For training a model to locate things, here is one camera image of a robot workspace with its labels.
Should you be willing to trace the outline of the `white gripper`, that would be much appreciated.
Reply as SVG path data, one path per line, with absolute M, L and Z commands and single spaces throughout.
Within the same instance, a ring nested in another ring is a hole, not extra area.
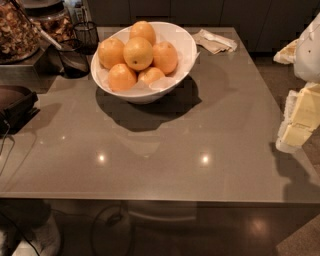
M 308 82 L 299 92 L 289 91 L 284 120 L 278 131 L 276 148 L 292 154 L 320 126 L 320 13 L 299 39 L 278 51 L 273 60 L 280 64 L 294 64 L 295 75 Z

